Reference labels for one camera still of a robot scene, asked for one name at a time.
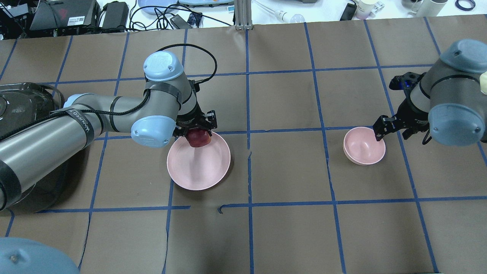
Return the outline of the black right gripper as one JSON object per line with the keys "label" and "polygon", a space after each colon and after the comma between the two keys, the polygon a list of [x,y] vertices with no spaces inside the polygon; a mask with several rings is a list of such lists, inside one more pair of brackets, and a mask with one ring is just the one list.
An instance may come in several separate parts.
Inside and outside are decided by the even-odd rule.
{"label": "black right gripper", "polygon": [[428,115],[425,111],[415,106],[411,99],[413,89],[419,87],[419,83],[425,74],[407,72],[402,76],[394,76],[391,79],[388,85],[389,89],[402,90],[405,99],[394,116],[379,116],[373,124],[372,129],[377,142],[380,142],[386,135],[402,129],[404,130],[402,133],[404,139],[408,139],[418,132],[426,132],[424,139],[428,137],[430,131]]}

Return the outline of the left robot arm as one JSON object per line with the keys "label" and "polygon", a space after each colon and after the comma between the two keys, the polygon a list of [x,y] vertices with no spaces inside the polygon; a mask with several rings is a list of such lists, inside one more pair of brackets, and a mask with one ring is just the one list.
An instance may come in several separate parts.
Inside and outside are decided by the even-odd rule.
{"label": "left robot arm", "polygon": [[72,95],[63,108],[1,135],[1,210],[105,132],[127,132],[151,148],[195,129],[211,136],[218,127],[215,111],[204,113],[199,85],[189,80],[178,57],[160,49],[143,64],[143,97]]}

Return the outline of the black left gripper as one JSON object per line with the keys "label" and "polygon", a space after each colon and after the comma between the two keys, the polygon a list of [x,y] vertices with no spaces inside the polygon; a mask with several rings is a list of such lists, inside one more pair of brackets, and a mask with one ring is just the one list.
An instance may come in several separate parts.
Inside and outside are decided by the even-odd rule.
{"label": "black left gripper", "polygon": [[189,80],[190,93],[183,101],[181,109],[176,117],[176,126],[173,131],[174,137],[187,136],[190,129],[202,129],[207,132],[218,127],[217,116],[214,110],[204,113],[197,100],[199,84],[195,80]]}

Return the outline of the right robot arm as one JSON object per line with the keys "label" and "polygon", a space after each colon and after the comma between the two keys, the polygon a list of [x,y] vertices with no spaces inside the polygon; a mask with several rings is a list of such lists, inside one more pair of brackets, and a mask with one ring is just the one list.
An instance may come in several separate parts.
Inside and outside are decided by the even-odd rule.
{"label": "right robot arm", "polygon": [[405,99],[394,116],[379,116],[372,127],[375,139],[402,130],[404,139],[426,132],[423,144],[431,139],[458,147],[485,143],[486,70],[486,44],[462,39],[427,72],[395,76],[388,86],[402,90]]}

